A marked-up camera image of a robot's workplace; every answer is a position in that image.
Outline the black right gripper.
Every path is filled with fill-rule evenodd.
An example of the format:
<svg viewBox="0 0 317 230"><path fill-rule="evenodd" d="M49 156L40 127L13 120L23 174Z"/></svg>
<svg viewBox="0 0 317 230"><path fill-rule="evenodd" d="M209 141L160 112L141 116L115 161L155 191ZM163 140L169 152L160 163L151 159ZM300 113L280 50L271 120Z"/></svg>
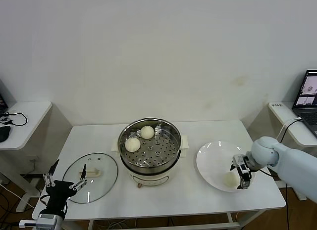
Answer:
<svg viewBox="0 0 317 230"><path fill-rule="evenodd" d="M237 189L247 189L250 186L252 173L257 171L253 158L250 155L234 155L230 170L232 171L234 169L237 169L240 176L240 183Z"/></svg>

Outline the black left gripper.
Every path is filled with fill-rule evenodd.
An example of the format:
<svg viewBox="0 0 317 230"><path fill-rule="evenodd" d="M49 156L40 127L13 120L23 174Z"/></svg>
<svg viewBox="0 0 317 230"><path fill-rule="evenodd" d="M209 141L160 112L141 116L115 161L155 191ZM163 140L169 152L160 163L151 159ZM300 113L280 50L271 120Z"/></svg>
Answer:
<svg viewBox="0 0 317 230"><path fill-rule="evenodd" d="M80 180L77 183L66 181L54 181L53 174L59 163L59 159L50 167L47 173L43 174L46 192L49 195L46 211L48 214L58 215L65 219L68 210L67 200L74 196L75 190L80 190L87 184L86 179L86 164L84 164Z"/></svg>

